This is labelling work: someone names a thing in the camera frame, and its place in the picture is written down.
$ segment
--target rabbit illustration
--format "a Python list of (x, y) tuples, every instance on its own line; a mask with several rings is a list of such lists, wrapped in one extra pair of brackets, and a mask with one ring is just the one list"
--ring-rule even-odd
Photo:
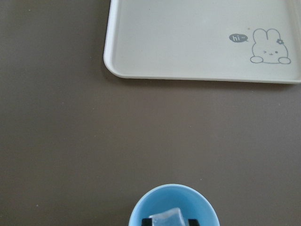
[(276, 29), (257, 29), (253, 32), (252, 63), (290, 64), (288, 51)]

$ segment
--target blue cup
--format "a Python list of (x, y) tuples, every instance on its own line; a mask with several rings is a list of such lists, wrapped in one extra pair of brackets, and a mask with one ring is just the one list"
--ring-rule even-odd
[(129, 226), (141, 226), (143, 218), (172, 208), (180, 208), (185, 219), (197, 219), (201, 226), (219, 226), (211, 204), (196, 190), (177, 184), (158, 186), (136, 204)]

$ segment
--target white tray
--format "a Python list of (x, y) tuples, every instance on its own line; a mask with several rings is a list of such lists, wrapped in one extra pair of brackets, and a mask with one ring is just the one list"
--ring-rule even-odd
[(112, 0), (116, 76), (301, 82), (301, 0)]

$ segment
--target speech bubble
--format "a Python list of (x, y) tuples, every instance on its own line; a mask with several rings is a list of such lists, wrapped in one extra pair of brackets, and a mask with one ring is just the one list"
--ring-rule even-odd
[(245, 34), (232, 34), (229, 39), (233, 42), (244, 42), (248, 41), (248, 37)]

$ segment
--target ice cube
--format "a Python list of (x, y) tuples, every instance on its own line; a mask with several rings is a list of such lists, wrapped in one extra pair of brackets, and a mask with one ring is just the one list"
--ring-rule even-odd
[(173, 208), (149, 217), (152, 218), (152, 226), (185, 226), (180, 208)]

